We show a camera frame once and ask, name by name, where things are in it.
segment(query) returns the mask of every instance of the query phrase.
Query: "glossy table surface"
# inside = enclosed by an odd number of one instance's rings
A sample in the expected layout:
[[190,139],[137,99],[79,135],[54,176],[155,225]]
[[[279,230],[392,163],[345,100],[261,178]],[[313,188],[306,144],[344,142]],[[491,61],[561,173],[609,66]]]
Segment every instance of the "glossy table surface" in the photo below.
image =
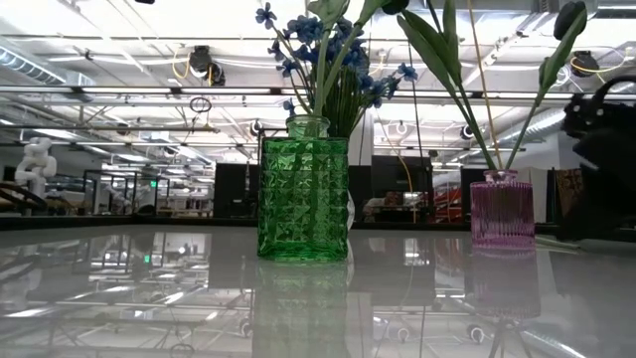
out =
[[353,231],[344,263],[278,264],[251,228],[1,235],[0,357],[636,357],[629,256]]

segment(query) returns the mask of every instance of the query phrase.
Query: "pink glass vase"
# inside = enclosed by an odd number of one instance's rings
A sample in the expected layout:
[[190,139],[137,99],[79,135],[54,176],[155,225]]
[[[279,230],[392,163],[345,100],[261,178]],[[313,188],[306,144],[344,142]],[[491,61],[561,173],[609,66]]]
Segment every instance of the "pink glass vase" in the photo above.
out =
[[533,186],[515,170],[488,170],[485,182],[470,185],[473,248],[533,250]]

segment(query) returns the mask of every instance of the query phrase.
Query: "ceiling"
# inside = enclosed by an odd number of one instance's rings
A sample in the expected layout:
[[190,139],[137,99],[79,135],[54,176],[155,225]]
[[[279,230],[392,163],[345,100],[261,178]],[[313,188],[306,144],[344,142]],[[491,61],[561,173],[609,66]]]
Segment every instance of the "ceiling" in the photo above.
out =
[[[306,12],[305,0],[270,2],[272,11],[279,19],[279,27],[284,27],[289,19]],[[350,20],[356,20],[363,2],[351,1],[347,13]],[[535,1],[511,4],[506,1],[476,0],[474,3],[488,90],[535,92],[539,64],[557,46],[557,41],[552,37],[556,15],[533,12]],[[600,7],[589,8],[590,16],[595,14],[595,17],[588,22],[574,49],[590,51],[601,67],[608,71],[600,76],[580,79],[564,68],[552,92],[594,91],[603,81],[628,73],[633,68],[636,55],[632,52],[629,29],[634,28],[635,21],[628,15],[622,18],[611,15],[615,9],[611,9],[611,5],[605,1],[597,3]],[[465,6],[462,8],[462,4],[458,2],[462,78],[467,90],[481,91],[468,12]],[[78,0],[73,4],[65,0],[4,0],[0,2],[0,46],[19,51],[56,74],[82,74],[96,86],[187,88],[207,85],[192,75],[185,79],[179,79],[177,75],[184,73],[183,62],[195,45],[208,45],[213,59],[226,73],[227,87],[290,89],[291,82],[275,69],[276,62],[267,53],[272,43],[272,32],[254,21],[255,10],[261,6],[255,0],[157,0],[153,5],[138,4],[133,0]],[[409,6],[420,16],[429,19],[428,11],[419,1],[413,0]],[[612,29],[611,36],[607,36],[607,29]],[[524,35],[518,36],[519,31],[523,31]],[[402,62],[409,62],[405,37],[393,17],[375,15],[365,28],[365,38],[370,40],[366,46],[370,48],[375,78],[390,74]],[[442,90],[418,57],[413,58],[413,65],[419,73],[415,84],[417,90]],[[0,67],[0,85],[41,83]],[[411,88],[402,84],[401,90]],[[630,92],[633,89],[621,90]],[[89,125],[126,122],[130,125],[164,127],[169,131],[168,140],[173,142],[187,139],[195,143],[256,143],[256,138],[249,133],[249,125],[258,119],[266,127],[284,128],[288,113],[282,108],[282,103],[290,96],[207,95],[213,108],[209,113],[200,115],[187,106],[191,95],[167,98],[165,95],[121,97],[116,94],[95,94],[92,103],[85,103],[68,101],[61,95],[21,93],[5,96],[0,103],[5,108],[2,112],[5,117],[11,105],[16,104],[16,99],[21,100],[22,107],[43,105],[52,112],[38,118],[24,115],[17,118],[14,115],[11,117],[13,122],[32,120],[32,123],[36,123],[45,119],[47,125],[69,125],[94,115]],[[139,100],[141,104],[132,106],[129,99]],[[148,100],[158,101],[159,104],[149,103]],[[491,108],[495,131],[503,133],[512,130],[525,119],[531,103],[530,100],[497,101]],[[84,117],[80,116],[81,106],[84,108]],[[489,133],[486,106],[483,102],[477,102],[474,111],[479,124]],[[43,114],[38,110],[33,113]],[[417,113],[422,145],[474,146],[474,143],[460,138],[463,118],[447,99],[440,97],[421,101],[417,105]],[[220,132],[170,131],[186,125],[184,116],[188,125],[192,125],[193,119],[197,118],[197,127],[207,123]],[[377,152],[390,154],[387,143],[417,145],[412,99],[404,97],[386,102],[378,110],[369,110],[368,116],[375,123],[374,141],[379,146]],[[77,135],[99,140],[143,141],[139,133],[133,131],[123,137],[112,132],[95,131],[77,132]],[[11,133],[5,133],[4,136],[10,138]],[[527,149],[532,149],[532,144],[527,146]],[[137,149],[147,155],[156,154],[153,148]],[[212,161],[245,162],[249,157],[255,158],[256,149],[246,148],[243,153],[219,147],[196,150]],[[449,151],[447,158],[456,157],[456,154]]]

